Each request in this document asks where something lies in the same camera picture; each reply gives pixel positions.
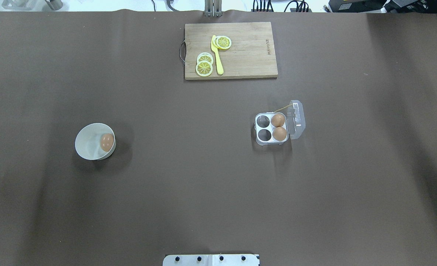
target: white metal plate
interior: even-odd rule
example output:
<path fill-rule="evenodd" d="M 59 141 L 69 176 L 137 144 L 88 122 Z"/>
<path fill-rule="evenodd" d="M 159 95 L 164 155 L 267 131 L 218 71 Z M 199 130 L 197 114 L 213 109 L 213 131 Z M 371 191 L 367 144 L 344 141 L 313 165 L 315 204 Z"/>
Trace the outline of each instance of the white metal plate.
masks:
<path fill-rule="evenodd" d="M 163 266 L 260 266 L 258 254 L 168 255 Z"/>

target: clear plastic container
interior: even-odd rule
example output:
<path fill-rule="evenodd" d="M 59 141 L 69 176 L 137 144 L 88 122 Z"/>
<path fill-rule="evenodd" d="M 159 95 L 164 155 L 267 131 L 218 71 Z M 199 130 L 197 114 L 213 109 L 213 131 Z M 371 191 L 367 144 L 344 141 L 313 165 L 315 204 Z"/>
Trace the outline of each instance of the clear plastic container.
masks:
<path fill-rule="evenodd" d="M 32 10 L 38 0 L 3 0 L 2 7 L 7 10 Z"/>
<path fill-rule="evenodd" d="M 278 113 L 267 112 L 259 113 L 254 118 L 254 130 L 256 132 L 256 142 L 263 145 L 283 144 L 288 139 L 295 140 L 299 138 L 306 128 L 306 119 L 304 118 L 304 110 L 302 103 L 298 100 L 292 100 L 289 103 L 286 113 L 284 115 L 285 122 L 282 126 L 286 131 L 286 138 L 278 141 L 273 137 L 273 132 L 276 127 L 271 124 L 271 119 Z"/>

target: knife handle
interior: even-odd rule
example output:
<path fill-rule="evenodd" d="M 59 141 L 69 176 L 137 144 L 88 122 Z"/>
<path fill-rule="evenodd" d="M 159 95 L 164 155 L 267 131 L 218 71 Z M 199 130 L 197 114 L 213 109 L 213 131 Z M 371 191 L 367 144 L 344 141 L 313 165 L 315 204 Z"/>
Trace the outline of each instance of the knife handle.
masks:
<path fill-rule="evenodd" d="M 223 66 L 222 61 L 220 61 L 220 56 L 218 54 L 219 52 L 215 52 L 215 65 L 217 66 L 217 74 L 222 75 L 223 74 Z"/>

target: cutting board handle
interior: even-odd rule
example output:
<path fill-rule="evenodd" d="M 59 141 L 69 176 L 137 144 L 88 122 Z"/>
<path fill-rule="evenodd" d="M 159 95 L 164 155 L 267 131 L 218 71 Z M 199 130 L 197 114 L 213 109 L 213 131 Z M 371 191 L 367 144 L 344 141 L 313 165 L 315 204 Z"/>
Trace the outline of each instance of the cutting board handle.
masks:
<path fill-rule="evenodd" d="M 184 58 L 182 56 L 182 50 L 183 50 L 183 46 L 184 46 Z M 181 45 L 179 46 L 179 58 L 183 61 L 183 64 L 186 65 L 186 52 L 187 52 L 187 48 L 186 48 L 186 39 L 184 38 L 183 42 L 181 43 Z"/>

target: transparent plastic lid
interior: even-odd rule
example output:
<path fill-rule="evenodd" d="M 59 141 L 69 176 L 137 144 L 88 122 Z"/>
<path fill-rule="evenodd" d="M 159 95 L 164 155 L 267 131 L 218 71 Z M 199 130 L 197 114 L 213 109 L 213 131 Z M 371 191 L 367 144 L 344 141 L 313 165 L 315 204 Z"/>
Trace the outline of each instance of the transparent plastic lid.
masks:
<path fill-rule="evenodd" d="M 306 129 L 306 119 L 302 104 L 298 100 L 291 100 L 286 111 L 289 138 L 295 140 L 299 138 Z"/>

